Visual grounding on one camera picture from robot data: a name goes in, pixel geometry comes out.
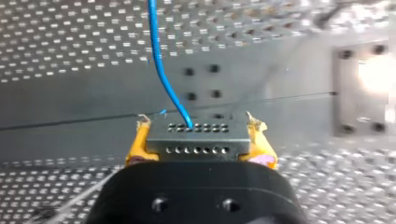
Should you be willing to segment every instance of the perforated metal sheet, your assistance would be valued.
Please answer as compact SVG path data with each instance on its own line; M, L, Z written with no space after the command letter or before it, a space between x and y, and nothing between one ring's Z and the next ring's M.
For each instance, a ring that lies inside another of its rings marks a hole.
M334 2L160 1L163 56L241 47L318 31ZM364 32L389 23L390 1L347 7L326 33ZM0 2L0 81L77 73L150 58L145 1Z
M276 149L281 155L279 172L295 188L312 223L395 223L396 153L389 146L377 147L378 141L382 140L334 139L326 145ZM119 168L60 169L45 161L3 168L0 223L21 223L40 204L64 202L110 169ZM96 197L78 203L63 223L82 223Z

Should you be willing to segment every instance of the bright light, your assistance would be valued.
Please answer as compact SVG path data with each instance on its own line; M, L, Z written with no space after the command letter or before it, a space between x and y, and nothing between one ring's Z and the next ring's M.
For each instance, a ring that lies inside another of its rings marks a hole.
M363 87L371 92L389 92L395 84L396 66L394 63L390 56L376 56L360 60L359 78Z

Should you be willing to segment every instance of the metal plate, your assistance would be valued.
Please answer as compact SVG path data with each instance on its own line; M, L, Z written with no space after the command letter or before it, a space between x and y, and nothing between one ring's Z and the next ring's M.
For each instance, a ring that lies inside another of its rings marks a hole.
M390 105L394 57L387 41L345 46L334 53L336 127L340 135L383 134L394 124Z
M181 120L154 120L150 126L147 150L161 161L237 161L248 154L248 119L195 119L187 128Z

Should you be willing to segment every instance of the thin wire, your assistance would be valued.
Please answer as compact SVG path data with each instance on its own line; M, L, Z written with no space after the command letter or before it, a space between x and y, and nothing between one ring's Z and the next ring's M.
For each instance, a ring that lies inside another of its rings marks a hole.
M163 70L163 61L161 60L161 48L160 48L160 38L158 37L158 20L157 20L157 6L156 0L148 0L148 19L149 19L149 30L151 37L151 46L152 46L152 56L154 58L155 67L157 68L157 73L160 78L163 87L180 113L181 117L183 117L187 126L192 128L192 121L189 115L189 112L184 108L183 105L180 104L180 101L177 98L172 86L165 75Z

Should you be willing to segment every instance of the perforated metal panel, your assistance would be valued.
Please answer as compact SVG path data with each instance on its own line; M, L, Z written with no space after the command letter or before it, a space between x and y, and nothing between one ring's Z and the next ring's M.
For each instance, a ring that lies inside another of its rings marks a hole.
M279 172L295 188L312 223L394 223L396 154L376 147L378 140L277 148ZM299 152L301 148L309 151ZM21 223L42 203L67 201L111 169L40 168L34 162L32 167L2 169L0 223ZM96 197L76 204L63 223L82 223Z
M181 101L194 119L264 120L312 223L396 223L393 136L333 137L334 49L388 39L394 54L394 2L363 3L321 30L334 1L159 1ZM136 114L176 116L149 63L147 16L145 1L0 1L0 224L119 169ZM64 223L82 223L95 197Z
M318 31L329 0L160 1L163 56L227 49ZM389 1L341 11L327 32L363 32L389 23ZM147 62L145 1L11 0L0 3L2 83Z

